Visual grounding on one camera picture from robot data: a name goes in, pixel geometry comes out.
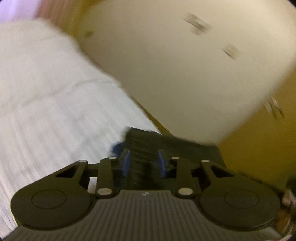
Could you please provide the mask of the black trousers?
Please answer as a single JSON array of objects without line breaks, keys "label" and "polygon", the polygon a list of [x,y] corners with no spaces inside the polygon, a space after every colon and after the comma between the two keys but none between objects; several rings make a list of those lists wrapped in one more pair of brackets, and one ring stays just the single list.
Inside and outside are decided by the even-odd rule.
[{"label": "black trousers", "polygon": [[197,178],[202,160],[225,166],[216,145],[200,145],[173,136],[130,128],[125,140],[115,144],[111,153],[114,186],[126,190],[171,189],[177,179],[176,157],[187,160],[192,177]]}]

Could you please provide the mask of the white striped bed cover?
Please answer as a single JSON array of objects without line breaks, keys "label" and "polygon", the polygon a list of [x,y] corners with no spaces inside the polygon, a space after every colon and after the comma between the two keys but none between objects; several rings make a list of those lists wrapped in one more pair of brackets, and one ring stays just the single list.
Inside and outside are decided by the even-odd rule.
[{"label": "white striped bed cover", "polygon": [[1,237],[19,189],[108,157],[129,127],[157,130],[72,37],[45,20],[1,24]]}]

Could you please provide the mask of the pink striped curtain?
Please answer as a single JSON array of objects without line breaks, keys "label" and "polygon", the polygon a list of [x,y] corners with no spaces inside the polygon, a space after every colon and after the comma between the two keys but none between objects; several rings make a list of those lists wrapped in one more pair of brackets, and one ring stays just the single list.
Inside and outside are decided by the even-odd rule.
[{"label": "pink striped curtain", "polygon": [[58,26],[65,25],[79,14],[87,1],[1,1],[1,23],[35,18],[48,19]]}]

